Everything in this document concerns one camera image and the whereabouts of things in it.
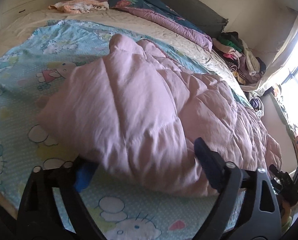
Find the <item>pink quilted jacket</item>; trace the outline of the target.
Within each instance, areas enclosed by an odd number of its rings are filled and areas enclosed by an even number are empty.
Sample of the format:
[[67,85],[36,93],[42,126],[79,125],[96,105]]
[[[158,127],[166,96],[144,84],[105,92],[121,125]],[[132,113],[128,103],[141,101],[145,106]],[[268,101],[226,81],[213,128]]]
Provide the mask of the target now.
[[121,34],[108,55],[74,68],[37,121],[112,176],[177,196],[215,193],[194,153],[200,137],[239,168],[282,165],[279,144],[226,81]]

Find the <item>clothes on window sill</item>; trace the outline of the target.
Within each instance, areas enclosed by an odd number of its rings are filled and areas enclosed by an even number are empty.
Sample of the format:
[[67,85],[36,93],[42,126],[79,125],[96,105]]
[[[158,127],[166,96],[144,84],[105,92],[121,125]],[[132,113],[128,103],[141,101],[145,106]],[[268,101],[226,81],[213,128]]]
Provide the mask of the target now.
[[293,145],[297,163],[298,163],[298,124],[291,120],[291,114],[287,112],[284,103],[284,97],[282,95],[281,85],[274,85],[272,96],[274,99],[274,106],[276,107],[278,116],[282,123],[286,126],[287,135],[291,139]]

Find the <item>floral bag of clothes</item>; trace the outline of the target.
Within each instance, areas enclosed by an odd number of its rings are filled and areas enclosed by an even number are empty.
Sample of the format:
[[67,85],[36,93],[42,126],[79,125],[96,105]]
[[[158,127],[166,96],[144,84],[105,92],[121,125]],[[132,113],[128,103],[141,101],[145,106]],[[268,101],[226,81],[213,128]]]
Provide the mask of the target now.
[[260,97],[256,94],[245,92],[245,96],[248,99],[249,104],[252,106],[253,110],[255,111],[256,115],[261,118],[264,116],[264,105],[261,101]]

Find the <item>pile of mixed clothes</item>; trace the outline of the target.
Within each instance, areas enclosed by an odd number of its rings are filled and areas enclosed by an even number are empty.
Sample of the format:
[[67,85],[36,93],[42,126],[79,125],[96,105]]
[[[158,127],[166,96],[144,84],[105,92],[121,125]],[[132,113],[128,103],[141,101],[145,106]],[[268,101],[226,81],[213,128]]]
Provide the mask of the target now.
[[240,85],[254,85],[265,74],[265,63],[252,53],[236,31],[222,32],[212,42],[214,51]]

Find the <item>green fleece garment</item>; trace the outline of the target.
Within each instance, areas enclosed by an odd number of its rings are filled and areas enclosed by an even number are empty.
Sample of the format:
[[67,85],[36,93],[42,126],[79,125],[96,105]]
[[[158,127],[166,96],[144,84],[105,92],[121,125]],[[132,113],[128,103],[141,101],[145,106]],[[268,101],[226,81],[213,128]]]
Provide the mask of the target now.
[[291,207],[290,204],[285,200],[282,200],[280,214],[282,233],[285,233],[290,228],[290,225],[292,223]]

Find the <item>bed with beige sheet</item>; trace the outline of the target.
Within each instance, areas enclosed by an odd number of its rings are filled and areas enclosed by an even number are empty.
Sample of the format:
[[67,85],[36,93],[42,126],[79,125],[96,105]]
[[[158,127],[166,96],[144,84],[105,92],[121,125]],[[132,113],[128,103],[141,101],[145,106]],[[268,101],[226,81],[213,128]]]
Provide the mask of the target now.
[[[65,15],[42,10],[0,30],[0,202],[16,213],[33,167],[59,167],[76,154],[49,138],[36,115],[64,76],[38,81],[62,63],[73,67],[109,52],[109,40],[124,34],[155,42],[168,56],[199,74],[217,74],[231,87],[235,100],[248,101],[216,53],[153,22],[116,10]],[[138,239],[190,239],[198,231],[216,197],[179,198],[146,190],[96,171],[81,197],[104,233],[133,225]]]

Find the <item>light blue cartoon blanket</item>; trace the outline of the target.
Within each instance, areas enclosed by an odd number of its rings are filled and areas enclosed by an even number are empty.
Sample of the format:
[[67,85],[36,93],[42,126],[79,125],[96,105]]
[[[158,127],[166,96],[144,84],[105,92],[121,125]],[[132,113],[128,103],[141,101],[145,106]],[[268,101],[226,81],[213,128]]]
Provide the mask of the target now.
[[187,40],[93,21],[49,20],[0,57],[0,191],[22,207],[34,166],[95,166],[78,196],[106,239],[187,239],[218,193],[194,150],[244,170],[265,165],[266,133],[223,63]]

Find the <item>dark grey headboard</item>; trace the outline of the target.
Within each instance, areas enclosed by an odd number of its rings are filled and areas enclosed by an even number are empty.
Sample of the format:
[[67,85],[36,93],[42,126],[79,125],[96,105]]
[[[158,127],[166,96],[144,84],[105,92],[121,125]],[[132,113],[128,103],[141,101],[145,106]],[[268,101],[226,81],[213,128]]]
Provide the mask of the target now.
[[216,38],[228,20],[199,0],[161,0],[180,16],[187,19],[211,38]]

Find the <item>peach white small cloth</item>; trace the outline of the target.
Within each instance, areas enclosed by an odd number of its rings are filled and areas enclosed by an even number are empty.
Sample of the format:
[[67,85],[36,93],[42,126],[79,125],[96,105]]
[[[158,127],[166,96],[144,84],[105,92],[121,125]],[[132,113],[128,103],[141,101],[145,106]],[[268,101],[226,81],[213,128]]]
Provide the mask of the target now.
[[91,11],[105,11],[109,9],[108,2],[97,0],[70,0],[58,2],[48,6],[49,10],[57,10],[65,14],[86,14]]

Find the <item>beige curtain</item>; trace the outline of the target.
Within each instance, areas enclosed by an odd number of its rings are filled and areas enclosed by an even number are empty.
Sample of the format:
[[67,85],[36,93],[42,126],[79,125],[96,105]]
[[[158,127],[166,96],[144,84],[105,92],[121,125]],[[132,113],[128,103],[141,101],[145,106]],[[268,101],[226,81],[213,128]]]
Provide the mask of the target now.
[[298,15],[283,46],[277,52],[274,60],[267,66],[265,74],[253,85],[241,86],[244,92],[255,92],[262,95],[277,80],[279,72],[285,67],[298,42]]

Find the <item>dark floral purple quilt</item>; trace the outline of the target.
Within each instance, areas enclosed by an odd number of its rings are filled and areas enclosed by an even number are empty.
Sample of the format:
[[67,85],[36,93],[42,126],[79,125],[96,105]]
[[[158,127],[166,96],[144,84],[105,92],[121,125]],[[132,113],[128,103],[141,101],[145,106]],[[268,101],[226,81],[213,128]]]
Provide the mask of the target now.
[[154,22],[207,51],[212,50],[212,38],[180,16],[161,0],[98,0],[107,2],[110,9],[129,12],[150,22]]

